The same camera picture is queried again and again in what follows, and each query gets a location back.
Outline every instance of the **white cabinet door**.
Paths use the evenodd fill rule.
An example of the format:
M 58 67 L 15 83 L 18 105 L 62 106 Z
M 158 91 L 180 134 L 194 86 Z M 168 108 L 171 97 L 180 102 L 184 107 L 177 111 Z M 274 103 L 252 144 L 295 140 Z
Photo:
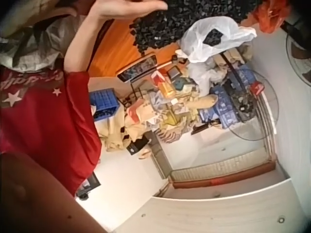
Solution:
M 290 179 L 230 198 L 151 198 L 116 233 L 298 233 L 306 224 Z

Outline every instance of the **white plastic bag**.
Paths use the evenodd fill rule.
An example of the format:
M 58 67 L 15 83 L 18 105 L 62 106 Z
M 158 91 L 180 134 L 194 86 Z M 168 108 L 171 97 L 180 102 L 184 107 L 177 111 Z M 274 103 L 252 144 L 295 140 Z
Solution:
M 217 29 L 222 34 L 220 44 L 212 47 L 203 44 L 207 34 Z M 204 62 L 209 57 L 227 49 L 240 46 L 257 36 L 254 28 L 239 27 L 230 17 L 210 17 L 196 21 L 183 35 L 180 41 L 178 57 L 188 58 L 191 63 Z
M 212 64 L 213 59 L 210 58 L 204 63 L 189 63 L 188 72 L 190 78 L 192 78 L 196 84 L 198 84 L 200 93 L 199 97 L 203 97 L 209 94 L 210 83 L 220 82 L 224 79 L 226 73 L 209 66 Z

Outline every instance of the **orange wooden surface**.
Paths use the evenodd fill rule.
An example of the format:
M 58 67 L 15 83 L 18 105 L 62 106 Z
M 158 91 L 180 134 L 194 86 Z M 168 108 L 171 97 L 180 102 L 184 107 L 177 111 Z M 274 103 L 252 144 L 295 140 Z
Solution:
M 116 72 L 141 57 L 135 37 L 130 34 L 133 20 L 115 20 L 99 45 L 89 67 L 91 77 L 115 77 Z M 159 50 L 148 49 L 145 54 L 155 52 L 158 64 L 171 60 L 178 45 L 171 44 Z

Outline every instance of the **red shirt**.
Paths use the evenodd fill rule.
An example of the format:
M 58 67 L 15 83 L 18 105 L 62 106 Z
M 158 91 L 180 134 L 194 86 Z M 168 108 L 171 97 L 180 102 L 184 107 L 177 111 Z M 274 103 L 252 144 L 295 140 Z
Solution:
M 71 194 L 93 172 L 101 142 L 87 72 L 20 74 L 5 69 L 0 87 L 0 150 L 29 155 Z

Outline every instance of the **white star print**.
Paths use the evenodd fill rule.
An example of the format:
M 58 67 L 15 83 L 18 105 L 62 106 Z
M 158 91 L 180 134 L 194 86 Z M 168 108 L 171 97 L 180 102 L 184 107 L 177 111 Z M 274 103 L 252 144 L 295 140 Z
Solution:
M 22 100 L 22 98 L 18 97 L 18 95 L 19 91 L 17 91 L 15 94 L 8 93 L 9 98 L 3 100 L 2 102 L 9 102 L 10 106 L 13 107 L 15 102 Z
M 58 96 L 59 94 L 61 94 L 61 91 L 58 89 L 54 89 L 53 94 L 55 94 L 56 96 Z

